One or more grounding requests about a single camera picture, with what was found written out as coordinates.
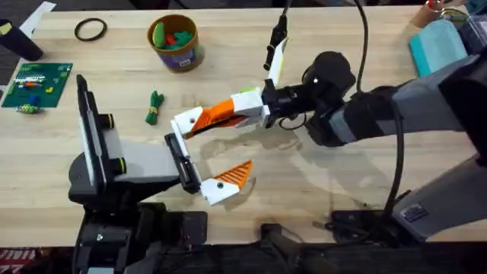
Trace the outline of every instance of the label on cup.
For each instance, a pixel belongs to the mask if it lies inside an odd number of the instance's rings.
[[[160,54],[160,57],[168,67],[181,68],[190,65],[196,61],[196,51],[194,49],[190,49],[180,54]]]

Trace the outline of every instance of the white paper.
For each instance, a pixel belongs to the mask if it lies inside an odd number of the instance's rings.
[[[44,1],[42,4],[40,4],[39,7],[34,11],[33,14],[29,16],[29,18],[19,27],[25,35],[27,35],[29,38],[32,37],[33,30],[37,27],[40,21],[40,17],[46,13],[50,12],[51,10],[54,9],[56,4]]]

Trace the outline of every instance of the black rubber ring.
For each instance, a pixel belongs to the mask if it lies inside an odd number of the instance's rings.
[[[102,23],[103,29],[101,30],[101,32],[99,34],[97,34],[93,37],[89,37],[89,38],[79,37],[79,30],[81,29],[81,27],[83,27],[87,22],[92,22],[92,21],[97,21],[97,22]],[[78,40],[83,41],[83,42],[95,41],[95,40],[98,40],[101,37],[103,37],[103,35],[105,35],[105,33],[107,32],[107,28],[108,28],[107,23],[105,21],[101,20],[100,18],[86,18],[76,25],[75,36],[76,36],[76,38],[78,38]]]

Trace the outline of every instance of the orange triangle piece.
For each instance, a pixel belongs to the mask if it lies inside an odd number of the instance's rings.
[[[238,188],[242,188],[247,178],[249,177],[250,170],[252,169],[252,161],[246,161],[245,163],[238,165],[230,170],[219,174],[213,179],[220,180],[225,183],[232,183],[238,185]]]

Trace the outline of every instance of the cup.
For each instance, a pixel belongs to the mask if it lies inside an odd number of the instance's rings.
[[[0,45],[6,49],[32,62],[43,55],[43,51],[9,20],[0,19],[0,27]]]
[[[432,21],[437,20],[443,12],[443,2],[433,0],[437,3],[436,7],[432,8],[427,1],[411,19],[411,23],[417,27],[423,28],[430,24]]]
[[[160,22],[164,23],[165,33],[188,31],[193,35],[193,38],[179,49],[158,49],[152,41],[152,33],[155,26]],[[197,67],[202,61],[203,54],[199,45],[198,30],[193,20],[184,15],[169,14],[154,21],[147,30],[147,40],[162,62],[172,72],[187,72]]]

